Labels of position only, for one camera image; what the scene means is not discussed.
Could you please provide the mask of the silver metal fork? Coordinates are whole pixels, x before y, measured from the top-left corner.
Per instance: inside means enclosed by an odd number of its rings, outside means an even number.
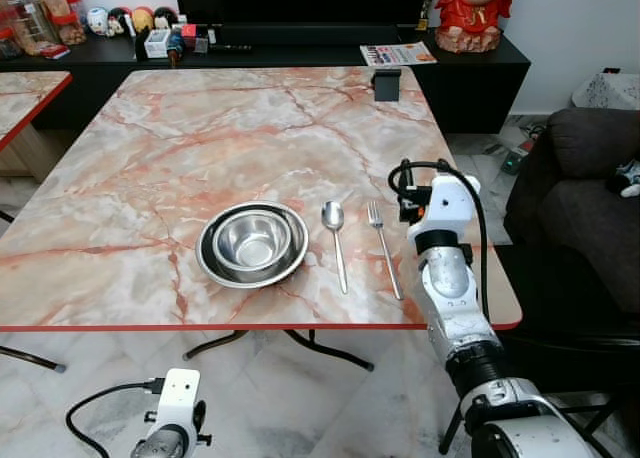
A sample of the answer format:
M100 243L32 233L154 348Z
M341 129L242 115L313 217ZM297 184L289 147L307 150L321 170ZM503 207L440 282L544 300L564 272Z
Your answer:
M403 301L404 293L401 284L399 284L397 270L396 270L396 262L393 260L393 254L390 252L390 247L388 246L387 238L385 238L384 233L384 221L381 219L380 212L378 210L378 206L376 206L375 202L367 202L366 206L367 210L367 222L369 222L369 226L376 231L378 234L381 252L383 252L383 258L385 261L385 266L387 266L388 275L390 278L390 284L393 286L394 295L398 301Z

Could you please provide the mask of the silver metal spoon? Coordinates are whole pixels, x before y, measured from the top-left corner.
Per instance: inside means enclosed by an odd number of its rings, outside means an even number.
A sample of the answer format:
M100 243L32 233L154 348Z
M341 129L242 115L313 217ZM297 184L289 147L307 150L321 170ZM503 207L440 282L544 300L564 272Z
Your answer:
M349 292L349 284L346 274L346 257L344 257L342 243L340 243L340 230L342 230L346 215L339 202L328 201L323 206L323 225L325 229L330 231L334 240L335 267L337 267L337 276L339 278L340 292L347 294Z

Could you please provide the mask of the small black stand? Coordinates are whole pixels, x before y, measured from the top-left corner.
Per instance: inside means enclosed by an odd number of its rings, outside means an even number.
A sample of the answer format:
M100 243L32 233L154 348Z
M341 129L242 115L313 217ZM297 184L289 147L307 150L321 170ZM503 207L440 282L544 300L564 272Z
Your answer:
M376 102L397 102L401 98L401 78L401 69L375 69L371 79L374 100Z

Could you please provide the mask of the black TV console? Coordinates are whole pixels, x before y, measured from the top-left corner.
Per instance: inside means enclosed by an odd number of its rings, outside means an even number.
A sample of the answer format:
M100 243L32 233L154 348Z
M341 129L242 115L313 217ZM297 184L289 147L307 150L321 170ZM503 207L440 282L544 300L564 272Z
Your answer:
M406 30L404 38L421 39L435 56L434 64L415 65L436 124L445 134L495 134L503 128L524 83L531 62L508 39L486 54L449 54L434 45L431 32ZM179 68L329 68L362 66L364 55L355 45L255 45L246 54L189 54ZM129 74L137 70L168 69L165 59L138 62L128 39L88 39L58 60L15 57L0 60L0 71L68 71L70 83L35 123L42 129L81 132L109 101Z

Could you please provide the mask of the round steel plate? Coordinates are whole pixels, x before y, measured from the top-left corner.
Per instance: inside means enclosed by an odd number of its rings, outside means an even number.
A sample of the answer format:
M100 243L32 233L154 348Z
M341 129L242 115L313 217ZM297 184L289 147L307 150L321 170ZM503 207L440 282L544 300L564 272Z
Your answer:
M294 233L294 248L289 256L285 257L283 265L278 265L274 270L266 272L233 272L229 269L224 269L219 265L219 262L212 256L212 225L215 224L215 220L224 212L233 210L246 205L271 205L283 208L289 216L291 216L291 225ZM225 210L220 214L211 217L209 222L205 225L204 230L201 231L200 240L198 240L198 262L204 267L210 278L223 286L228 288L237 289L256 289L264 288L264 286L270 286L275 283L279 283L280 280L288 278L292 275L294 270L297 270L298 266L301 266L303 260L305 260L305 253L308 248L308 229L305 222L302 221L301 216L297 214L292 208L282 205L282 203L271 201L250 201L239 203Z

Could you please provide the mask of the dark brown sofa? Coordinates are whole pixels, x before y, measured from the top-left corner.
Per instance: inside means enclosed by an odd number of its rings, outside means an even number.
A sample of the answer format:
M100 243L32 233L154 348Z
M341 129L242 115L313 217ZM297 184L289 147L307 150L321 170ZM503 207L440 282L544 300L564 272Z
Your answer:
M609 182L639 152L637 110L553 112L518 169L504 216L513 243L579 252L630 315L640 307L640 199Z

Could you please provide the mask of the red fortune god figurine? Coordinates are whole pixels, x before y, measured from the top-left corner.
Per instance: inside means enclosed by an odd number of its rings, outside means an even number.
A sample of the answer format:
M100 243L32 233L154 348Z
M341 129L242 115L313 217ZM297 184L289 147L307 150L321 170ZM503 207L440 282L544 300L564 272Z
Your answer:
M509 18L513 0L438 0L440 23L436 46L452 54L484 54L502 37L499 20Z

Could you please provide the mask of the black side table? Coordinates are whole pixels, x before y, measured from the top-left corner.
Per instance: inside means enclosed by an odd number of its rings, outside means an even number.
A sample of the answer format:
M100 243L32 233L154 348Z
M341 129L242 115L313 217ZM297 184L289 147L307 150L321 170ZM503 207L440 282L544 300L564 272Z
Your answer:
M639 453L639 325L618 308L593 266L562 246L498 246L524 317L499 338L526 379L545 393L599 391L591 425L617 417L617 443Z

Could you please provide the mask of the black white plush toy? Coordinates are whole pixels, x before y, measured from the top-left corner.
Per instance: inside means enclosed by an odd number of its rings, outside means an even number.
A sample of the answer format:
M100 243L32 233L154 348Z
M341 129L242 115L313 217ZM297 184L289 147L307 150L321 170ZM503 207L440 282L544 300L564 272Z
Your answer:
M622 198L635 197L640 190L640 162L632 160L614 170L614 175L605 182L609 192Z

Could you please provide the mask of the marble top folding table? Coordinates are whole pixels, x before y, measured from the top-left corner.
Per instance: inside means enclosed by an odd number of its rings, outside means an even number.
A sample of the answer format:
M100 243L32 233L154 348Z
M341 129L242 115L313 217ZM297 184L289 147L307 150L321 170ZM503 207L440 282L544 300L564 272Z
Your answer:
M402 158L448 158L410 69L376 102L371 68L133 71L0 237L0 333L422 330L424 299L387 184ZM212 217L250 201L292 208L301 266L234 289L198 262ZM346 215L340 292L323 206ZM367 202L384 221L390 284Z
M70 82L69 71L0 71L0 151Z

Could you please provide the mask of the small white box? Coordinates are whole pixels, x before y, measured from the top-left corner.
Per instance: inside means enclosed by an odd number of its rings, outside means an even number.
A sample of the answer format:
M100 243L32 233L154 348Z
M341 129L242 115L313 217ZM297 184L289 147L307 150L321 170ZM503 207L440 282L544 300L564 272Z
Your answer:
M169 42L172 29L152 29L143 39L143 52L146 59L166 59L169 55Z

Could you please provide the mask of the black white plush figurine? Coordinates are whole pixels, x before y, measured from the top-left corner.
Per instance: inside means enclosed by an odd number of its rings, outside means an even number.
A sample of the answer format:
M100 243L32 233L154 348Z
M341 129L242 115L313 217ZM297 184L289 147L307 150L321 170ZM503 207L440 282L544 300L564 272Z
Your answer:
M108 11L108 24L106 24L106 37L127 36L131 25L131 10L128 7L113 7Z

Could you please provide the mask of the white round plush figurine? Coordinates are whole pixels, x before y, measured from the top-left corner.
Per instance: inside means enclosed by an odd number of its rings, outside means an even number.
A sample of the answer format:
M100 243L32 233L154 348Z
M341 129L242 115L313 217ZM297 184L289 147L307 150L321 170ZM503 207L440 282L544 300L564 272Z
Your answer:
M96 36L108 36L109 15L105 7L92 7L87 11L84 18L86 18L87 27L90 28L92 33L95 33Z

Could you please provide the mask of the orange snack jar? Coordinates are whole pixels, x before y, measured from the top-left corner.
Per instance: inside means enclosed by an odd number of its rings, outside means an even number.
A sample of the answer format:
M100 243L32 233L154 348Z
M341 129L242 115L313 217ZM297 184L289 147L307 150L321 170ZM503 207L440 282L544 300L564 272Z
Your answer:
M64 45L82 45L86 42L83 25L67 0L44 0L44 2L50 22Z

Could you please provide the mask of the red lid clear jar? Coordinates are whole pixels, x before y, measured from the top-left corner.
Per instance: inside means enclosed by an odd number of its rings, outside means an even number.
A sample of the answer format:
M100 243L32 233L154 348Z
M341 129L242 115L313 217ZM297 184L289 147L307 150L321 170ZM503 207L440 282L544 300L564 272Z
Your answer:
M0 60L19 59L24 55L26 52L15 41L13 29L0 25Z

